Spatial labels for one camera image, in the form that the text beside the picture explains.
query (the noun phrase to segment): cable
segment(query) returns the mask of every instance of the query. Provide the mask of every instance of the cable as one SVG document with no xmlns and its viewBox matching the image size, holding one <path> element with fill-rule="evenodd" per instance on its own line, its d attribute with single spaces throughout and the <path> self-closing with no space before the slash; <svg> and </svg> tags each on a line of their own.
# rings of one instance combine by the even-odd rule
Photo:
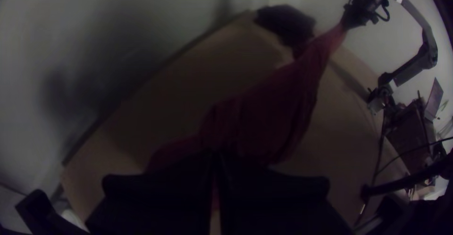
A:
<svg viewBox="0 0 453 235">
<path fill-rule="evenodd" d="M 385 128 L 386 128 L 386 117 L 384 116 L 382 119 L 381 137 L 379 138 L 379 153 L 377 156 L 376 166 L 374 167 L 374 173 L 373 173 L 373 179 L 371 180 L 371 186 L 374 186 L 374 183 L 376 182 L 376 177 L 378 176 L 377 171 L 379 169 L 379 166 L 381 165 L 381 156 L 382 156 L 382 152 L 384 150 L 384 140 L 385 140 L 384 130 L 385 130 Z M 355 220 L 354 226 L 359 225 L 360 221 L 362 220 L 365 210 L 367 209 L 368 202 L 369 202 L 369 200 L 366 200 L 366 202 L 364 203 L 359 216 Z"/>
<path fill-rule="evenodd" d="M 381 15 L 380 15 L 379 13 L 377 13 L 377 12 L 374 12 L 374 14 L 375 14 L 377 17 L 381 18 L 382 21 L 384 21 L 384 22 L 390 21 L 390 13 L 388 12 L 387 8 L 384 7 L 384 6 L 382 6 L 382 9 L 383 9 L 384 12 L 387 14 L 387 18 L 384 18 L 383 16 L 381 16 Z"/>
<path fill-rule="evenodd" d="M 378 152 L 378 156 L 377 156 L 376 166 L 374 168 L 373 179 L 371 180 L 371 186 L 374 186 L 374 183 L 376 182 L 376 178 L 379 174 L 379 172 L 378 172 L 379 166 L 381 166 L 382 152 L 384 151 L 384 140 L 385 140 L 384 130 L 385 130 L 385 128 L 386 128 L 386 116 L 384 116 L 382 119 L 381 137 L 379 138 L 379 152 Z"/>
<path fill-rule="evenodd" d="M 453 137 L 449 137 L 449 138 L 445 138 L 445 139 L 442 139 L 442 140 L 439 140 L 439 141 L 436 141 L 436 142 L 433 142 L 433 143 L 429 143 L 429 144 L 425 144 L 425 145 L 422 145 L 422 146 L 419 146 L 419 147 L 416 147 L 414 149 L 411 149 L 411 150 L 408 150 L 400 155 L 398 155 L 397 157 L 393 158 L 390 162 L 388 162 L 387 164 L 385 164 L 384 167 L 382 167 L 382 169 L 380 169 L 376 174 L 375 176 L 378 176 L 379 173 L 381 173 L 385 168 L 387 168 L 390 164 L 392 164 L 395 160 L 401 158 L 402 156 L 408 154 L 408 153 L 412 153 L 414 151 L 417 151 L 417 150 L 420 150 L 420 149 L 423 149 L 425 147 L 429 147 L 429 146 L 432 146 L 432 145 L 435 145 L 437 143 L 441 143 L 441 142 L 444 142 L 444 141 L 447 141 L 447 140 L 451 140 L 453 139 Z"/>
</svg>

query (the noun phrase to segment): red towel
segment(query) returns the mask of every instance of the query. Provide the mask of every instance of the red towel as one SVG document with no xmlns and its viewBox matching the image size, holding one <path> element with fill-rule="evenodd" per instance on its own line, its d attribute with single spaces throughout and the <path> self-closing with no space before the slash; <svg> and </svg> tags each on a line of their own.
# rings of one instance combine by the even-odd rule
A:
<svg viewBox="0 0 453 235">
<path fill-rule="evenodd" d="M 295 47 L 293 63 L 249 91 L 215 104 L 197 135 L 161 147 L 148 170 L 208 148 L 234 151 L 262 165 L 289 158 L 309 127 L 329 56 L 345 35 L 338 24 L 305 47 Z"/>
</svg>

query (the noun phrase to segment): table surface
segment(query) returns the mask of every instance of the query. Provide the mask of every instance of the table surface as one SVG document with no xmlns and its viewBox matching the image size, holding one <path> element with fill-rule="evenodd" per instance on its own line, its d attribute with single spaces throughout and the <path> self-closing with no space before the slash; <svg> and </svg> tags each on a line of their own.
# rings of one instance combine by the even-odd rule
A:
<svg viewBox="0 0 453 235">
<path fill-rule="evenodd" d="M 291 51 L 256 26 L 253 17 L 245 13 L 166 65 L 83 144 L 61 176 L 65 194 L 82 220 L 103 198 L 105 175 L 141 173 L 159 146 L 197 132 L 212 104 L 291 61 Z M 320 82 L 307 134 L 290 160 L 271 167 L 290 175 L 328 177 L 328 200 L 351 226 L 363 206 L 360 189 L 371 181 L 378 157 L 382 113 L 371 115 L 364 100 L 377 78 L 341 47 Z M 382 165 L 394 156 L 386 142 Z M 377 184 L 401 178 L 406 171 L 396 161 Z M 371 200 L 366 215 L 376 210 L 380 199 Z"/>
</svg>

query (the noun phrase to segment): white wall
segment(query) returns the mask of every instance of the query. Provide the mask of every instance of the white wall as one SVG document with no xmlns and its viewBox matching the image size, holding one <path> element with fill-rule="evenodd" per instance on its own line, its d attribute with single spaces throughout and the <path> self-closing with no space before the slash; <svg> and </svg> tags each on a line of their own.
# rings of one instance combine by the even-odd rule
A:
<svg viewBox="0 0 453 235">
<path fill-rule="evenodd" d="M 399 4 L 391 1 L 390 22 L 369 23 L 366 27 L 351 30 L 344 45 L 365 61 L 378 75 L 392 72 L 413 57 L 421 45 L 421 28 Z M 438 63 L 400 86 L 394 94 L 397 101 L 409 104 L 417 98 L 417 90 L 428 99 L 436 77 L 444 90 L 444 100 L 450 100 L 445 110 L 437 115 L 437 129 L 453 116 L 453 51 L 444 23 L 433 0 L 410 0 L 430 23 L 438 46 Z M 318 21 L 318 28 L 327 30 L 339 22 L 343 5 L 348 0 L 302 0 L 300 8 Z M 445 142 L 447 151 L 453 142 Z"/>
<path fill-rule="evenodd" d="M 52 192 L 106 96 L 268 0 L 0 0 L 0 181 Z"/>
</svg>

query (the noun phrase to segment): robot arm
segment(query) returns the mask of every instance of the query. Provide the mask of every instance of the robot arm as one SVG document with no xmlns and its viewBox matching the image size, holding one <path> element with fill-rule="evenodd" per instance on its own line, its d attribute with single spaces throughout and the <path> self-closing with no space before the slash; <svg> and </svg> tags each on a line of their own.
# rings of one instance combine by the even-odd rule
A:
<svg viewBox="0 0 453 235">
<path fill-rule="evenodd" d="M 423 43 L 418 53 L 412 59 L 394 72 L 384 73 L 379 77 L 378 87 L 371 93 L 368 100 L 369 108 L 373 112 L 380 111 L 388 104 L 387 100 L 393 94 L 396 87 L 409 81 L 422 70 L 431 69 L 437 64 L 437 45 L 429 23 L 409 0 L 395 1 L 401 4 L 421 26 Z M 383 18 L 375 12 L 379 6 L 383 7 L 387 13 L 387 18 Z M 376 24 L 379 18 L 384 21 L 390 19 L 390 15 L 386 9 L 387 6 L 389 6 L 387 0 L 350 0 L 349 4 L 345 5 L 345 14 L 349 10 L 354 10 L 355 20 L 359 22 L 358 25 L 365 25 L 369 20 Z"/>
</svg>

